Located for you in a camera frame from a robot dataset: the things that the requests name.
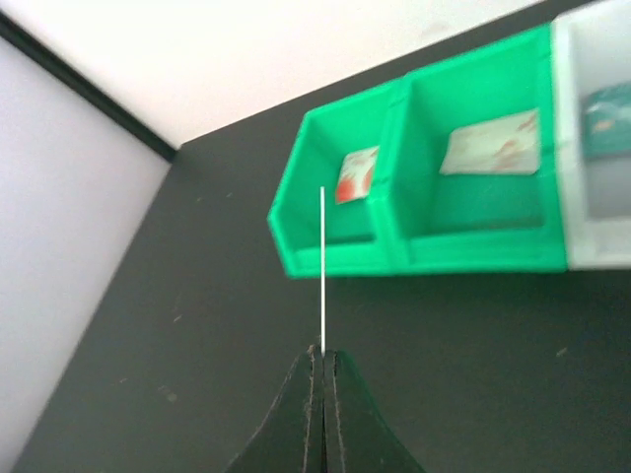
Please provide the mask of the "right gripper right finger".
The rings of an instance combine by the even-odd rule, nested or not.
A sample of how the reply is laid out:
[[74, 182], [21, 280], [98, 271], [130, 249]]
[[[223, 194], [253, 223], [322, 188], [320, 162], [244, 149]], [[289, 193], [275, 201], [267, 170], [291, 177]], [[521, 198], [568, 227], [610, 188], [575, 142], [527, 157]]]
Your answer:
[[389, 428], [353, 359], [323, 359], [323, 426], [328, 472], [421, 472], [423, 467]]

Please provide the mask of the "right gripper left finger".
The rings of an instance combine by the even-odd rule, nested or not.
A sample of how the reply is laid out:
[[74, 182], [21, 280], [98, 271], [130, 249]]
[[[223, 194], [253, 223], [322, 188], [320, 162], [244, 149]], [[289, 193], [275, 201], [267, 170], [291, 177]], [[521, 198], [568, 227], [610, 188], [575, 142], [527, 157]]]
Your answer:
[[311, 345], [291, 365], [264, 420], [228, 472], [308, 473], [325, 470], [323, 362]]

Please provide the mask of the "teal card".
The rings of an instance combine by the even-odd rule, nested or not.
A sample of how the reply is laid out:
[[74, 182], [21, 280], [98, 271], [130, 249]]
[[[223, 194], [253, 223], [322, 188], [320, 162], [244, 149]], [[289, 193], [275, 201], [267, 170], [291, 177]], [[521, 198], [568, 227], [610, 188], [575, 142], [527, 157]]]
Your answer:
[[587, 96], [582, 107], [582, 141], [589, 161], [630, 152], [629, 82]]

